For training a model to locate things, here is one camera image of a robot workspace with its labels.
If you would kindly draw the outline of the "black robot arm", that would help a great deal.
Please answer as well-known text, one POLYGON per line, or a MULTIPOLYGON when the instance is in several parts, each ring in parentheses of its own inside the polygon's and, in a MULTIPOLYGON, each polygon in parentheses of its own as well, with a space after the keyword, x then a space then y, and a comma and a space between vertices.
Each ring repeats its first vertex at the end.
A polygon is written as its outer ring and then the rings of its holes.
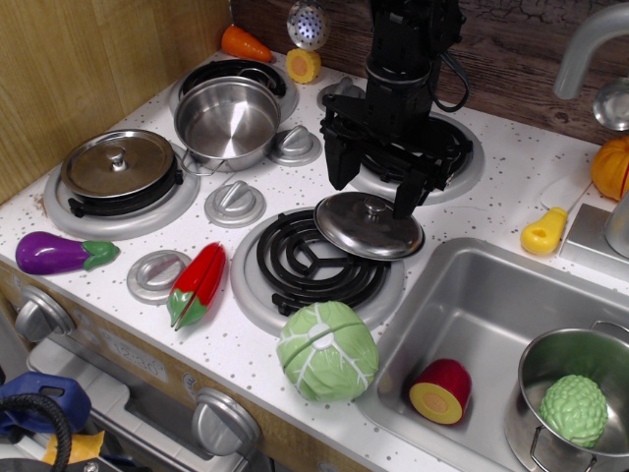
POLYGON ((473 155, 457 126, 430 113, 460 108, 442 104, 437 86, 443 65, 468 81, 448 51, 466 18, 455 1, 373 1, 371 12, 366 94, 325 95, 320 131, 332 186, 345 188, 366 165, 396 184, 393 215, 402 219, 473 155))

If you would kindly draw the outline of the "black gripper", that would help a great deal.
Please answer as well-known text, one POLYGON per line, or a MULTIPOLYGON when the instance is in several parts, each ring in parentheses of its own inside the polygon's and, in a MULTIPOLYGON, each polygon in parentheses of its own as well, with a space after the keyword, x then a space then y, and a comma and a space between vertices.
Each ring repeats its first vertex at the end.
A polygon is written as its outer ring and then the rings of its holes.
MULTIPOLYGON (((365 98, 326 95, 320 132, 332 187, 343 190, 359 174, 366 154, 383 150, 412 128, 425 124, 432 115, 430 92, 426 77, 401 83, 370 78, 365 98)), ((410 217, 434 190, 439 189, 428 182, 427 173, 417 169, 407 172, 396 191, 393 217, 410 217)))

